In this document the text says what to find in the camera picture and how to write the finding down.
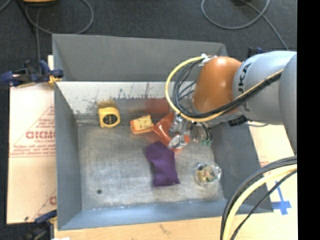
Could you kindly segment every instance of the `yellow tape measure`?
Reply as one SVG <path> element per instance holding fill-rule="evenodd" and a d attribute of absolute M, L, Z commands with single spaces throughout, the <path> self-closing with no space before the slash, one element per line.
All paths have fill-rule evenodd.
<path fill-rule="evenodd" d="M 120 113 L 115 107 L 105 107 L 98 110 L 100 126 L 112 128 L 120 123 Z"/>

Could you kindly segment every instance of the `gray bin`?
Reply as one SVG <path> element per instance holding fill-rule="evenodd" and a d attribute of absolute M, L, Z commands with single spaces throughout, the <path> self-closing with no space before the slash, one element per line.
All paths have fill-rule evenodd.
<path fill-rule="evenodd" d="M 55 67 L 64 69 L 67 80 L 55 86 L 59 230 L 220 216 L 236 187 L 260 168 L 248 126 L 222 123 L 212 129 L 212 146 L 192 143 L 176 155 L 180 184 L 153 187 L 145 148 L 156 135 L 130 129 L 131 119 L 150 114 L 156 123 L 170 111 L 164 81 L 172 68 L 204 52 L 225 55 L 222 44 L 54 35 L 53 51 Z M 92 52 L 89 58 L 85 51 Z M 157 62 L 142 63 L 142 57 Z M 120 73 L 128 65 L 131 70 Z M 106 100 L 120 112 L 121 123 L 114 128 L 99 125 L 98 104 Z M 213 161 L 222 169 L 221 180 L 199 186 L 196 164 Z M 265 185 L 259 188 L 240 212 L 252 209 L 266 192 Z M 269 211 L 268 200 L 259 212 Z"/>

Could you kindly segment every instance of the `cardboard sheet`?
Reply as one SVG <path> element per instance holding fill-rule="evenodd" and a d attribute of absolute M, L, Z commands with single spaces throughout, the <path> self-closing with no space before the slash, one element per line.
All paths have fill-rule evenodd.
<path fill-rule="evenodd" d="M 7 223 L 56 209 L 54 91 L 47 83 L 11 88 Z"/>

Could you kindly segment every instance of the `yellow cable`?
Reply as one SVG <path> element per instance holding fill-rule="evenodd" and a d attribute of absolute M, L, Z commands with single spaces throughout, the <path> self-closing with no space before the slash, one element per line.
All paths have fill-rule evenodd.
<path fill-rule="evenodd" d="M 218 116 L 220 116 L 221 114 L 225 113 L 226 110 L 223 110 L 219 113 L 215 113 L 215 114 L 212 114 L 210 116 L 207 116 L 207 117 L 204 117 L 204 118 L 195 118 L 195 117 L 191 117 L 191 116 L 188 116 L 184 113 L 182 113 L 174 104 L 173 102 L 171 101 L 170 99 L 170 95 L 169 95 L 169 84 L 170 84 L 170 81 L 172 79 L 172 77 L 176 74 L 176 72 L 178 70 L 180 70 L 181 68 L 183 68 L 184 66 L 186 66 L 187 64 L 191 63 L 191 62 L 195 62 L 195 61 L 199 61 L 201 59 L 205 59 L 205 57 L 203 56 L 199 56 L 199 57 L 194 57 L 194 58 L 190 58 L 184 62 L 182 62 L 181 64 L 179 64 L 168 76 L 167 80 L 166 80 L 166 83 L 165 83 L 165 88 L 164 88 L 164 92 L 165 92 L 165 98 L 166 100 L 168 101 L 170 107 L 176 112 L 178 113 L 181 117 L 183 117 L 184 119 L 187 119 L 189 121 L 192 121 L 192 122 L 207 122 L 207 121 L 210 121 L 212 119 L 215 119 L 217 118 Z M 274 75 L 282 72 L 282 70 L 279 70 L 278 72 L 272 74 L 271 76 L 267 77 L 267 79 L 269 78 L 272 78 Z M 258 84 L 256 84 L 255 86 L 251 87 L 250 89 L 248 89 L 247 91 L 245 91 L 243 94 L 241 94 L 240 96 L 237 97 L 237 99 L 240 99 L 242 98 L 243 96 L 247 95 L 248 92 L 250 92 L 252 89 L 254 89 L 255 87 L 257 87 L 258 85 L 260 85 L 261 83 L 263 83 L 265 80 L 259 82 Z"/>
<path fill-rule="evenodd" d="M 258 181 L 256 181 L 255 183 L 253 183 L 250 187 L 247 188 L 246 191 L 244 191 L 239 198 L 237 199 L 237 201 L 233 204 L 228 217 L 225 221 L 225 227 L 224 227 L 224 232 L 223 232 L 223 240 L 227 240 L 229 237 L 229 233 L 230 233 L 230 229 L 231 229 L 231 224 L 232 224 L 232 220 L 237 212 L 237 210 L 239 209 L 239 207 L 241 206 L 241 204 L 244 202 L 245 199 L 248 198 L 248 196 L 255 191 L 257 188 L 259 188 L 261 185 L 272 181 L 282 175 L 291 173 L 292 171 L 297 169 L 297 165 L 294 165 L 293 167 L 285 168 L 282 170 L 279 170 L 277 172 L 274 172 L 273 174 L 267 175 L 261 179 L 259 179 Z"/>

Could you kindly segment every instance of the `white cable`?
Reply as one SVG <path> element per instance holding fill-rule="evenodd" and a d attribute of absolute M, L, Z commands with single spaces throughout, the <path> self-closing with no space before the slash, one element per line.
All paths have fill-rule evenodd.
<path fill-rule="evenodd" d="M 236 202 L 233 204 L 227 219 L 225 221 L 225 226 L 224 226 L 224 231 L 223 231 L 223 236 L 222 239 L 223 240 L 227 240 L 229 237 L 229 233 L 230 233 L 230 229 L 231 229 L 231 224 L 232 224 L 232 220 L 234 218 L 234 216 L 236 215 L 236 212 L 238 211 L 239 207 L 241 206 L 241 204 L 244 202 L 244 200 L 246 200 L 248 198 L 248 196 L 255 191 L 257 188 L 259 188 L 260 186 L 262 186 L 263 184 L 269 182 L 269 181 L 273 181 L 278 177 L 281 177 L 285 174 L 291 173 L 292 171 L 297 169 L 297 165 L 294 166 L 290 166 L 290 168 L 285 168 L 282 170 L 279 170 L 277 172 L 274 172 L 270 175 L 267 175 L 261 179 L 259 179 L 258 181 L 256 181 L 255 183 L 253 183 L 250 187 L 248 187 L 236 200 Z"/>

